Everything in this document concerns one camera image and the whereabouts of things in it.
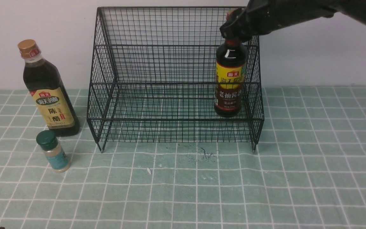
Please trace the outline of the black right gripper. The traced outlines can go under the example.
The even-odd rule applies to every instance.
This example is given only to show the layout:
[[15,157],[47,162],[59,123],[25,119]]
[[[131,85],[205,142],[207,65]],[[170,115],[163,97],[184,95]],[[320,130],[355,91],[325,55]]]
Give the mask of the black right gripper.
[[236,8],[227,13],[220,33],[224,39],[245,42],[253,36],[267,35],[284,27],[275,0],[250,0],[245,8]]

